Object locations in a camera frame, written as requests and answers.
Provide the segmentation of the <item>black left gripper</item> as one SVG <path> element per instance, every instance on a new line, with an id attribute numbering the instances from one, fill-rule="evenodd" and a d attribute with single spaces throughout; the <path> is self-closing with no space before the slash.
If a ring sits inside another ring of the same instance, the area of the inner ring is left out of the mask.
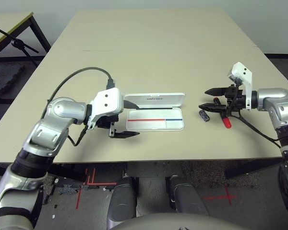
<path id="1" fill-rule="evenodd" d="M 124 109 L 139 109 L 138 105 L 127 100 L 123 101 L 123 108 Z M 116 132 L 115 130 L 116 122 L 118 122 L 118 115 L 102 116 L 97 120 L 96 126 L 98 128 L 108 129 L 110 138 L 130 138 L 130 137 L 137 136 L 140 134 L 139 132 L 134 132 L 134 131 Z"/>

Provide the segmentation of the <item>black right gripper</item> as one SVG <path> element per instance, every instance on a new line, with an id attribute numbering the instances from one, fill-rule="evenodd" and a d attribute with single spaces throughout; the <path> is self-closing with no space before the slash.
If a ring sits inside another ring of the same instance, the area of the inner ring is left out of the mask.
<path id="1" fill-rule="evenodd" d="M 202 110 L 212 113 L 221 113 L 226 111 L 227 113 L 232 113 L 246 108 L 246 96 L 243 95 L 242 90 L 234 84 L 229 87 L 211 88 L 206 90 L 204 93 L 211 96 L 224 95 L 227 100 L 227 106 L 223 104 L 204 103 L 198 106 Z"/>

